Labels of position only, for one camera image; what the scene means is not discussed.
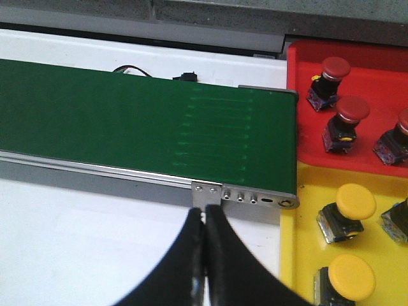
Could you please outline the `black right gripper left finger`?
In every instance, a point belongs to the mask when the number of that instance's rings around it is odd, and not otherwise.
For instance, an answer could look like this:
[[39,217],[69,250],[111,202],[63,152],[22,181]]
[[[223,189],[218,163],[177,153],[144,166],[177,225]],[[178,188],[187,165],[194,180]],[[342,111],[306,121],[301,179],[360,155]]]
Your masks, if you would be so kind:
[[117,305],[202,305],[205,229],[192,208],[177,238],[155,268]]

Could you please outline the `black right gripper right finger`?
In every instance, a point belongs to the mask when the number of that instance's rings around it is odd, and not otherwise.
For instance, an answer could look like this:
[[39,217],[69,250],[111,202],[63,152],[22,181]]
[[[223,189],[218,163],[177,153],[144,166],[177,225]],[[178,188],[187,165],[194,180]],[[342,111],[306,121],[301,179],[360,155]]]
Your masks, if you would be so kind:
[[205,215],[205,255],[212,305],[310,304],[256,259],[220,206],[207,205]]

